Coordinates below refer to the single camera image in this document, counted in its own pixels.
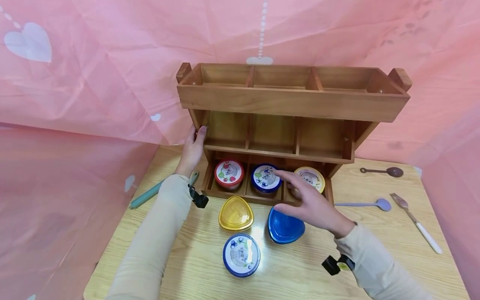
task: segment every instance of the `person's left hand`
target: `person's left hand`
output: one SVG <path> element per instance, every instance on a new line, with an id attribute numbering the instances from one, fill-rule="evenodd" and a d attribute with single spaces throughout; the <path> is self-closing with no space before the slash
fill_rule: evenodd
<path id="1" fill-rule="evenodd" d="M 204 152 L 204 140 L 207 134 L 207 128 L 205 126 L 200 127 L 200 130 L 197 133 L 197 138 L 195 139 L 195 127 L 192 125 L 188 136 L 185 139 L 185 144 L 183 145 L 183 153 L 175 174 L 186 176 L 190 178 L 193 170 L 197 166 L 202 154 Z"/>

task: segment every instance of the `table surface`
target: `table surface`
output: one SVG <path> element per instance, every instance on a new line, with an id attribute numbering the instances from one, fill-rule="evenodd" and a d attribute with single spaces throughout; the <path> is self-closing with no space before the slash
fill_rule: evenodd
<path id="1" fill-rule="evenodd" d="M 134 197 L 171 174 L 181 155 L 181 146 L 160 147 Z M 405 175 L 362 174 L 359 168 L 401 167 Z M 201 162 L 197 188 L 203 180 L 206 162 Z M 352 220 L 367 225 L 435 299 L 468 299 L 465 286 L 447 246 L 435 213 L 415 169 L 408 165 L 356 159 L 344 165 L 332 179 L 335 202 L 372 203 L 385 198 L 390 212 L 377 207 L 338 207 Z M 424 225 L 443 250 L 436 254 L 407 214 L 389 194 L 407 200 L 413 215 Z M 223 265 L 222 250 L 234 232 L 218 225 L 224 199 L 210 198 L 205 209 L 192 205 L 168 259 L 161 286 L 161 299 L 369 299 L 357 287 L 351 272 L 330 276 L 321 266 L 332 255 L 338 258 L 333 236 L 310 225 L 296 242 L 277 245 L 265 230 L 269 206 L 251 204 L 253 226 L 245 231 L 257 241 L 262 258 L 257 271 L 236 278 Z M 85 300 L 107 295 L 120 262 L 135 232 L 154 203 L 151 199 L 136 210 L 127 209 L 112 236 L 85 291 Z"/>

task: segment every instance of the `wooden shelf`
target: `wooden shelf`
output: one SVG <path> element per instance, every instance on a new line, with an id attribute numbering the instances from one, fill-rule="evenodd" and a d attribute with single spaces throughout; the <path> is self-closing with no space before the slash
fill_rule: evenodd
<path id="1" fill-rule="evenodd" d="M 354 123 L 212 111 L 207 150 L 335 164 L 353 163 Z"/>
<path id="2" fill-rule="evenodd" d="M 255 191 L 254 187 L 252 187 L 252 182 L 251 182 L 252 169 L 257 165 L 255 163 L 243 164 L 243 168 L 245 170 L 245 176 L 238 189 L 236 189 L 235 191 L 228 191 L 223 189 L 217 184 L 214 178 L 214 168 L 218 162 L 219 160 L 216 160 L 213 164 L 209 164 L 207 167 L 205 179 L 203 182 L 203 188 L 202 188 L 202 191 L 207 196 L 228 198 L 236 195 L 236 196 L 242 197 L 248 202 L 257 203 L 257 204 L 275 205 L 278 203 L 288 203 L 294 206 L 301 205 L 301 201 L 293 196 L 290 189 L 287 187 L 287 183 L 284 181 L 282 182 L 282 185 L 280 186 L 280 188 L 272 195 L 259 194 L 257 191 Z M 281 166 L 281 168 L 288 171 L 295 170 L 292 167 L 284 168 L 284 166 Z M 327 179 L 327 178 L 325 179 L 325 181 L 326 181 L 325 190 L 322 194 L 331 204 L 333 204 L 334 199 L 333 199 L 331 181 L 330 179 Z"/>
<path id="3" fill-rule="evenodd" d="M 378 68 L 201 63 L 177 89 L 188 109 L 375 122 L 410 98 Z"/>
<path id="4" fill-rule="evenodd" d="M 255 165 L 270 163 L 294 171 L 321 172 L 324 196 L 333 204 L 331 177 L 353 163 L 355 149 L 379 122 L 393 122 L 410 96 L 412 82 L 403 69 L 387 76 L 378 68 L 304 67 L 183 63 L 177 90 L 196 129 L 208 125 L 204 152 L 209 166 L 202 192 L 214 197 L 239 195 L 274 205 L 299 200 L 283 183 L 274 195 L 258 194 L 250 184 Z M 243 164 L 236 191 L 214 180 L 222 159 Z"/>

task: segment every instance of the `blue container lid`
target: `blue container lid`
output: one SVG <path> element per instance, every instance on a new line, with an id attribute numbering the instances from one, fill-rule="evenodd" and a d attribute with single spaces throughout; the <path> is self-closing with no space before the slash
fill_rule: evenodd
<path id="1" fill-rule="evenodd" d="M 304 233 L 305 223 L 303 221 L 278 212 L 272 207 L 268 215 L 268 234 L 275 243 L 293 243 Z"/>
<path id="2" fill-rule="evenodd" d="M 255 167 L 252 172 L 252 184 L 253 186 L 265 193 L 271 193 L 278 190 L 282 184 L 282 180 L 279 176 L 273 173 L 277 168 L 271 164 L 260 164 Z"/>
<path id="3" fill-rule="evenodd" d="M 252 275 L 260 264 L 260 248 L 257 242 L 245 233 L 231 236 L 223 247 L 223 263 L 236 277 Z"/>

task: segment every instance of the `beige sleeve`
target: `beige sleeve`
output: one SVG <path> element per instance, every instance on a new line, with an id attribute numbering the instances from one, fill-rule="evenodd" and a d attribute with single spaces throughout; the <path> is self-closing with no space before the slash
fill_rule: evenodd
<path id="1" fill-rule="evenodd" d="M 158 300 L 170 249 L 191 203 L 188 178 L 174 174 L 163 181 L 117 270 L 107 300 Z"/>
<path id="2" fill-rule="evenodd" d="M 355 226 L 346 237 L 335 240 L 335 243 L 341 254 L 355 262 L 353 274 L 357 284 L 372 299 L 432 299 L 365 226 Z"/>

